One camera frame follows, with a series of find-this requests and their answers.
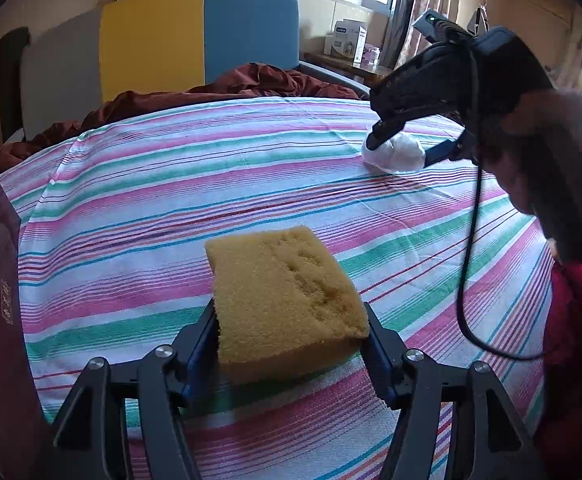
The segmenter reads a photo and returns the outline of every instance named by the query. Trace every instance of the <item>yellow sponge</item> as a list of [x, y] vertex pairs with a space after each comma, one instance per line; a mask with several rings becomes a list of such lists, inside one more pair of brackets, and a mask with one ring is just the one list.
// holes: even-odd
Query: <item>yellow sponge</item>
[[215, 238], [205, 245], [231, 381], [288, 379], [346, 360], [369, 334], [353, 283], [313, 232]]

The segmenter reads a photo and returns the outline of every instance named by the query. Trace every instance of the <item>metal screw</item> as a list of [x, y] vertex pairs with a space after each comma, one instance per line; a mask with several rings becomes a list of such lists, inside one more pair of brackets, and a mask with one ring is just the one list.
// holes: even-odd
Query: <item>metal screw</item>
[[490, 371], [490, 366], [488, 366], [488, 363], [485, 363], [484, 361], [475, 361], [473, 363], [473, 368], [475, 368], [475, 371], [479, 374], [488, 374]]
[[407, 350], [407, 359], [409, 361], [423, 361], [424, 360], [424, 352], [418, 350], [417, 348], [411, 348]]
[[173, 346], [160, 345], [155, 349], [155, 355], [162, 358], [171, 357], [173, 355]]
[[99, 370], [101, 367], [104, 366], [104, 358], [94, 357], [88, 362], [87, 366], [90, 370]]

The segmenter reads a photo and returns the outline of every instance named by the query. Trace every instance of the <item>striped bed sheet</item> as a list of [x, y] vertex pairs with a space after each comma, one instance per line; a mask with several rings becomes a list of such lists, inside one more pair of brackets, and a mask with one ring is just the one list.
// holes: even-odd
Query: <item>striped bed sheet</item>
[[[385, 327], [443, 363], [488, 361], [533, 430], [541, 364], [485, 355], [455, 323], [475, 168], [383, 174], [360, 156], [376, 120], [368, 102], [350, 100], [194, 105], [91, 130], [5, 173], [22, 219], [24, 339], [47, 418], [89, 358], [137, 359], [197, 320], [211, 295], [206, 240], [304, 224]], [[460, 132], [439, 116], [406, 129], [425, 147]], [[538, 222], [487, 175], [465, 299], [475, 332], [538, 351], [550, 268]], [[137, 404], [127, 412], [135, 475], [148, 478]], [[185, 429], [205, 479], [361, 480], [378, 476], [396, 420], [356, 355], [288, 383], [218, 380]], [[444, 474], [450, 423], [443, 405], [433, 478]]]

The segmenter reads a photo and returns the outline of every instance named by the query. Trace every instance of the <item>brown blanket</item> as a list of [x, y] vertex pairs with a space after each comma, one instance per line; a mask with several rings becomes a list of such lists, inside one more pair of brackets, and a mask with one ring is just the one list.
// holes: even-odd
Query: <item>brown blanket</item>
[[248, 63], [221, 75], [209, 85], [187, 92], [138, 94], [129, 90], [88, 114], [82, 124], [78, 121], [55, 123], [33, 140], [4, 144], [0, 149], [0, 173], [44, 148], [105, 124], [179, 106], [271, 96], [359, 99], [350, 88], [320, 81], [297, 70]]

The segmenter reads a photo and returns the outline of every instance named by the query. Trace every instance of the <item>wooden table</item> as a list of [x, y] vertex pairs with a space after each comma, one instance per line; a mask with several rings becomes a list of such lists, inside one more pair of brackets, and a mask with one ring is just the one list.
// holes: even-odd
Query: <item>wooden table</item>
[[327, 56], [326, 54], [304, 53], [304, 60], [322, 68], [337, 68], [350, 75], [357, 75], [364, 79], [366, 86], [374, 86], [393, 70], [389, 70], [379, 65], [369, 65], [366, 63], [354, 63], [350, 59], [340, 59], [338, 57]]

